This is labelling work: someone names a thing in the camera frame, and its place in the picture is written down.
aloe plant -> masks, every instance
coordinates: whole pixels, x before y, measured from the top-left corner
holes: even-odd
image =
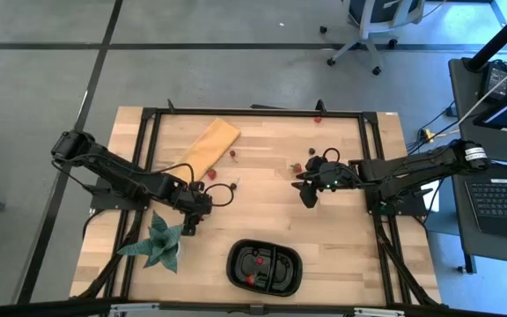
[[[150,237],[135,244],[127,245],[117,251],[117,253],[124,255],[148,255],[144,268],[162,262],[166,269],[177,273],[176,254],[182,228],[183,225],[168,227],[165,220],[154,210],[151,226],[148,227]]]

office chair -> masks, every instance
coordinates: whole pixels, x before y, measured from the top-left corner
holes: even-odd
[[[372,73],[381,72],[382,62],[375,44],[370,39],[372,33],[383,33],[409,23],[418,24],[423,17],[425,0],[342,0],[346,8],[348,24],[359,29],[358,37],[346,43],[334,56],[327,60],[329,66],[347,52],[351,47],[360,48],[362,42],[371,53],[376,67]],[[327,27],[321,26],[320,33],[327,32]],[[396,36],[391,36],[389,48],[398,43]]]

laptop keyboard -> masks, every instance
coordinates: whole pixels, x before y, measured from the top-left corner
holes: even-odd
[[[507,184],[468,182],[477,217],[507,217]]]

wooden table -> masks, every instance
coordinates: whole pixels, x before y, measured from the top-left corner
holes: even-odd
[[[141,107],[120,107],[108,148],[131,160],[140,122]],[[231,183],[239,180],[231,205],[213,208],[212,214],[197,226],[194,237],[182,237],[179,273],[162,265],[142,269],[145,256],[137,256],[130,286],[130,299],[199,303],[264,303],[282,305],[382,306],[385,304],[378,249],[371,217],[366,212],[362,190],[319,193],[314,209],[307,209],[290,183],[289,166],[304,165],[308,149],[321,154],[337,148],[341,162],[363,157],[357,120],[325,118],[320,124],[312,118],[221,116],[241,130],[231,147],[236,160],[224,155],[214,165],[217,178]],[[209,126],[215,116],[161,116],[154,167],[170,166]],[[397,114],[379,113],[382,144],[387,159],[406,155]],[[370,147],[374,149],[371,127]],[[144,140],[148,148],[149,137]],[[224,202],[225,188],[211,194]],[[155,210],[169,225],[182,222],[182,215],[159,203],[144,213],[140,239],[148,238],[146,227]],[[428,241],[423,228],[411,217],[397,217],[405,263],[417,281],[439,301],[437,282]],[[118,210],[108,210],[93,219],[81,247],[70,294],[84,291],[111,256],[119,221]],[[225,274],[231,246],[241,239],[266,240],[292,247],[303,260],[303,279],[297,293],[280,298],[242,290]],[[123,259],[117,271],[114,294],[120,293]],[[400,287],[391,264],[391,278],[397,301]]]

white cable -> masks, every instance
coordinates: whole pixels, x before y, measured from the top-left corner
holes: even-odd
[[[465,114],[463,117],[457,122],[457,125],[459,126],[499,85],[501,85],[503,82],[507,80],[507,76],[504,77],[498,84],[496,84],[492,89],[489,90],[482,98],[480,98],[476,104]]]
[[[447,0],[444,0],[441,4],[438,4],[437,7],[433,8],[432,11],[426,13],[426,15],[424,15],[422,18],[425,18],[425,17],[429,16],[431,13],[433,13],[433,11],[439,9],[439,7],[442,6],[442,5],[444,5],[444,3],[446,3],[446,2],[447,2]]]

